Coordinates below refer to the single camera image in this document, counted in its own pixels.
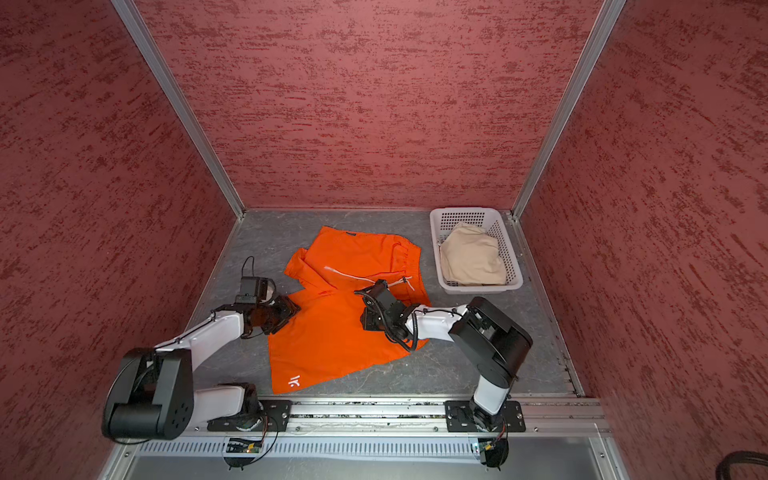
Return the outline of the white plastic laundry basket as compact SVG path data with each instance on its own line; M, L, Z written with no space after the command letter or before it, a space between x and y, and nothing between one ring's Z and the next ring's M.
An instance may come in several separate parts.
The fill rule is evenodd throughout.
M442 274L440 247L459 223L479 227L487 235L498 241L499 256L506 271L504 284L460 285L459 283L447 280ZM434 209L430 212L430 228L438 282L446 293L450 295L489 295L518 290L523 286L523 275L517 255L513 249L504 219L497 210L481 207Z

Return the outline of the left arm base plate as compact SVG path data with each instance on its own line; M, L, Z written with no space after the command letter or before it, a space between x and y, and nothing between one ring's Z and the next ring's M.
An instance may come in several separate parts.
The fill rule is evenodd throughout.
M269 431L285 432L292 407L291 400L260 400L255 412L243 411L234 416L210 420L207 430L249 435Z

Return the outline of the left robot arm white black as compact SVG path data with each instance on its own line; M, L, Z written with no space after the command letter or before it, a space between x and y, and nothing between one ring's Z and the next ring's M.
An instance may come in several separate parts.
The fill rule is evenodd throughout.
M197 389L194 371L229 343L253 338L255 329L273 334L300 311L284 295L223 304L172 340L130 350L105 401L102 435L117 444L135 445L174 440L188 427L202 424L210 431L245 435L285 431L289 401L264 404L249 383Z

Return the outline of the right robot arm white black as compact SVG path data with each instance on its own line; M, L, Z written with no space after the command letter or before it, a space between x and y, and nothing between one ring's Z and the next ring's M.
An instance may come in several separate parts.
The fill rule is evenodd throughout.
M522 413L507 401L533 346L522 326L484 297L455 307L405 304L384 280L355 294L365 305L364 330L383 333L408 353L428 340L451 342L476 368L479 380L471 399L445 404L450 431L503 435L525 430Z

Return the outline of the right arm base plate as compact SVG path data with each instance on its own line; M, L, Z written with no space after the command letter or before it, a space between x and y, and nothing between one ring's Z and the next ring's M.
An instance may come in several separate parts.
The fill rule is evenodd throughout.
M499 434L526 431L525 419L519 402L505 401L500 410L490 414L473 400L452 400L444 403L446 425L449 432L478 432Z

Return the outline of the orange shorts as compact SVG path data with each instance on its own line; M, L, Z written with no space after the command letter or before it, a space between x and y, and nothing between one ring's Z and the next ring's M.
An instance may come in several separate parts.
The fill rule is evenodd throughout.
M321 228L285 267L301 290L290 295L298 314L268 339L271 387L295 393L406 356L384 333L367 331L358 290L378 280L405 304L428 304L421 249L394 234Z

